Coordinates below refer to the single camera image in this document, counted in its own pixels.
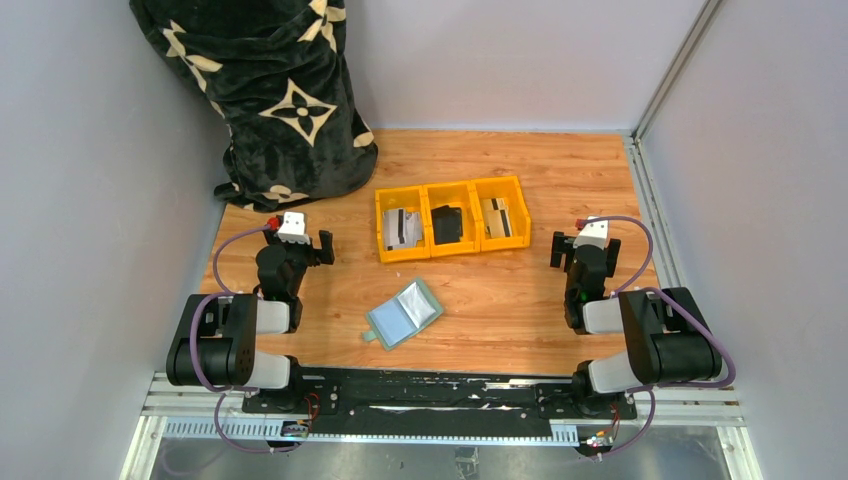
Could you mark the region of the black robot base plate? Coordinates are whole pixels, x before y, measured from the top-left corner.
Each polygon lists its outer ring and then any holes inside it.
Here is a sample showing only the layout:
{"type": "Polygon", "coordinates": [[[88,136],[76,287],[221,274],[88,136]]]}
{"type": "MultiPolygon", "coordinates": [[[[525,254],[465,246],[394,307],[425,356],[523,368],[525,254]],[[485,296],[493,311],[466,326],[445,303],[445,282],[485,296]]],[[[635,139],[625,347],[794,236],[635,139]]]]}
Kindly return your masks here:
{"type": "Polygon", "coordinates": [[[578,396],[568,376],[302,367],[292,386],[245,399],[247,414],[316,412],[316,434],[497,440],[551,437],[552,421],[633,420],[624,395],[578,396]]]}

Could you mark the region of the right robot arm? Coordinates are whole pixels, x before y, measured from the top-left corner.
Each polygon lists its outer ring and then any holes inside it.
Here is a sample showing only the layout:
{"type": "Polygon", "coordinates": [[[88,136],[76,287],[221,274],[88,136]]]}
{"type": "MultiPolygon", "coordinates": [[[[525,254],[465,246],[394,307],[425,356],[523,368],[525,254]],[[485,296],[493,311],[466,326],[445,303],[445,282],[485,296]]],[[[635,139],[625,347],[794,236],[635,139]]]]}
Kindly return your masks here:
{"type": "Polygon", "coordinates": [[[570,403],[596,415],[627,391],[653,385],[709,381],[724,368],[709,328],[685,287],[619,294],[605,282],[615,272],[621,242],[606,234],[552,235],[550,265],[566,275],[564,319],[579,335],[623,335],[623,351],[581,362],[571,377],[570,403]]]}

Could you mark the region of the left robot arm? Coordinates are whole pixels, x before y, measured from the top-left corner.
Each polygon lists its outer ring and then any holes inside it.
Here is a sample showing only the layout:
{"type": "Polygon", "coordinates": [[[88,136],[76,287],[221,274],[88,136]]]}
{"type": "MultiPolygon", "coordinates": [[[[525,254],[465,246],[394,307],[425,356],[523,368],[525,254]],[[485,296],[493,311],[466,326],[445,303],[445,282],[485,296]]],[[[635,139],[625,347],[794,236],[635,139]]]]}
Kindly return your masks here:
{"type": "Polygon", "coordinates": [[[248,393],[260,410],[314,415],[320,396],[299,361],[259,351],[257,339],[297,331],[300,287],[308,269],[334,263],[334,237],[321,230],[312,238],[298,212],[273,217],[257,231],[266,241],[255,256],[257,286],[248,293],[222,286],[189,296],[166,356],[166,377],[177,387],[248,393]]]}

